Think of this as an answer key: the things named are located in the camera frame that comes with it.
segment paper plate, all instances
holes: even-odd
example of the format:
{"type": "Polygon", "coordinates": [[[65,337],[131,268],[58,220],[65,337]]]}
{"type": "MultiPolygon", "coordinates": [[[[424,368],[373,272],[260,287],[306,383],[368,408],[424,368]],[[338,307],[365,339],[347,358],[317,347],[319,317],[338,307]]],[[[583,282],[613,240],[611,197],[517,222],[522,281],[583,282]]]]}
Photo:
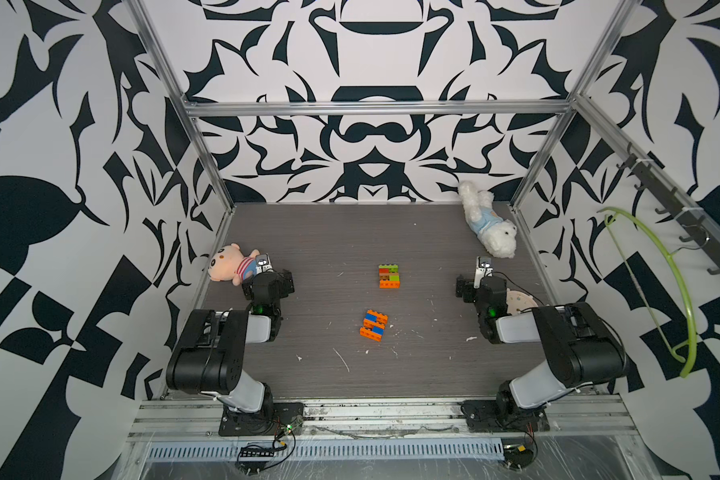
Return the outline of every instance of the paper plate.
{"type": "Polygon", "coordinates": [[[507,313],[517,315],[525,309],[538,306],[536,300],[527,293],[507,289],[507,313]]]}

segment green hanger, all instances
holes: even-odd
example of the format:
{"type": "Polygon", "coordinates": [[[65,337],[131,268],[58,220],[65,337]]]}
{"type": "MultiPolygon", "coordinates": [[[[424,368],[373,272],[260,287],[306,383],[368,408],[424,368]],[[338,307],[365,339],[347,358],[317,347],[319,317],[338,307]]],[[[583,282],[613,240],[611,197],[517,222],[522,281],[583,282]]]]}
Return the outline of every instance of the green hanger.
{"type": "Polygon", "coordinates": [[[670,253],[666,249],[666,247],[664,247],[664,244],[661,243],[661,240],[659,240],[659,237],[656,236],[656,234],[654,234],[653,231],[651,231],[651,229],[648,228],[648,226],[646,226],[643,222],[641,222],[634,216],[630,215],[625,210],[622,210],[621,208],[617,208],[615,206],[606,206],[605,208],[598,210],[597,213],[605,212],[606,210],[614,212],[614,215],[607,215],[605,218],[605,226],[608,229],[608,233],[610,234],[611,238],[614,239],[614,244],[616,245],[616,249],[619,251],[619,255],[621,255],[622,260],[624,260],[624,265],[626,265],[626,269],[630,273],[632,282],[635,284],[635,288],[637,288],[637,293],[640,294],[640,298],[643,299],[643,303],[645,304],[646,308],[648,309],[651,319],[653,319],[653,323],[656,324],[656,328],[659,330],[659,334],[661,334],[662,340],[664,340],[664,345],[666,345],[666,348],[670,351],[670,354],[672,355],[672,357],[675,360],[685,364],[682,367],[682,370],[680,371],[680,377],[684,379],[688,376],[688,374],[693,369],[694,363],[696,363],[696,319],[693,316],[693,305],[691,304],[691,297],[690,297],[690,294],[688,293],[688,288],[686,287],[686,282],[682,278],[680,269],[677,267],[677,264],[675,264],[675,261],[672,258],[672,255],[674,255],[677,252],[679,252],[680,250],[682,250],[682,247],[673,251],[672,253],[670,253]],[[635,277],[635,274],[633,273],[629,262],[626,261],[626,257],[624,256],[624,252],[622,251],[621,246],[618,244],[618,242],[616,242],[616,237],[614,236],[614,232],[610,228],[611,224],[616,221],[616,217],[619,215],[624,216],[629,221],[631,221],[634,225],[637,225],[638,228],[640,228],[643,231],[643,233],[645,235],[647,235],[648,238],[651,239],[653,244],[656,245],[656,248],[659,249],[659,252],[661,252],[662,256],[664,257],[664,260],[666,260],[667,264],[670,266],[670,269],[672,270],[672,274],[675,277],[675,281],[677,282],[677,286],[678,286],[678,288],[680,288],[682,304],[684,305],[684,307],[686,309],[686,320],[688,323],[688,340],[686,340],[678,345],[670,346],[670,342],[666,339],[666,336],[664,335],[664,332],[661,329],[661,325],[659,324],[659,321],[656,319],[656,315],[653,313],[653,309],[648,305],[648,300],[646,299],[645,293],[643,293],[643,289],[640,288],[640,284],[637,283],[637,278],[635,277]],[[684,346],[688,346],[688,360],[686,360],[679,353],[677,353],[678,349],[681,347],[684,347],[684,346]]]}

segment metal vent grille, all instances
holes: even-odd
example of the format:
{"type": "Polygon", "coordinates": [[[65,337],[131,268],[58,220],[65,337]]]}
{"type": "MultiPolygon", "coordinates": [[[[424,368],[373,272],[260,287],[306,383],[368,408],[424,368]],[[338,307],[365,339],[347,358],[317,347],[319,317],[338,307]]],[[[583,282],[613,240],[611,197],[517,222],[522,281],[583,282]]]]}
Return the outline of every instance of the metal vent grille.
{"type": "MultiPolygon", "coordinates": [[[[158,442],[147,456],[148,462],[229,462],[237,458],[241,442],[158,442]]],[[[262,462],[286,455],[261,458],[262,462]]],[[[424,458],[481,458],[502,460],[504,450],[500,438],[391,438],[360,440],[311,440],[298,442],[288,459],[300,460],[400,460],[424,458]]],[[[257,458],[246,458],[247,462],[257,458]]]]}

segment white plush dog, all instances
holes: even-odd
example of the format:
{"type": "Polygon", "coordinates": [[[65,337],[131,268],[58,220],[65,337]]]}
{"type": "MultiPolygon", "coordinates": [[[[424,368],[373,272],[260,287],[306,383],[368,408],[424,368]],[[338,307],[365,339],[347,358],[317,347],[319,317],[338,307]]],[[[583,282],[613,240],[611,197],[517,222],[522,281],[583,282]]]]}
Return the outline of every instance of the white plush dog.
{"type": "Polygon", "coordinates": [[[470,181],[458,186],[458,194],[464,205],[467,224],[476,233],[485,249],[499,258],[514,257],[517,247],[514,237],[518,228],[509,220],[504,220],[494,212],[494,195],[488,190],[478,192],[470,181]]]}

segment blue shirt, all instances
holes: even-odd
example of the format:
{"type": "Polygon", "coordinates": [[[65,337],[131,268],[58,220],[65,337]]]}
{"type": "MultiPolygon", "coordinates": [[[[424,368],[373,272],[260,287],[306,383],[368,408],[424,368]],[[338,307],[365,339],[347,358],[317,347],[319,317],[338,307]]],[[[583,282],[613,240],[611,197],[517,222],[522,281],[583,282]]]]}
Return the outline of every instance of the blue shirt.
{"type": "Polygon", "coordinates": [[[469,224],[469,227],[472,229],[473,232],[475,232],[477,235],[480,235],[480,232],[485,230],[486,228],[489,228],[493,225],[500,224],[504,221],[500,216],[496,215],[496,212],[494,212],[494,209],[488,208],[487,206],[479,206],[480,208],[480,220],[476,222],[472,222],[469,219],[467,219],[467,223],[469,224]]]}

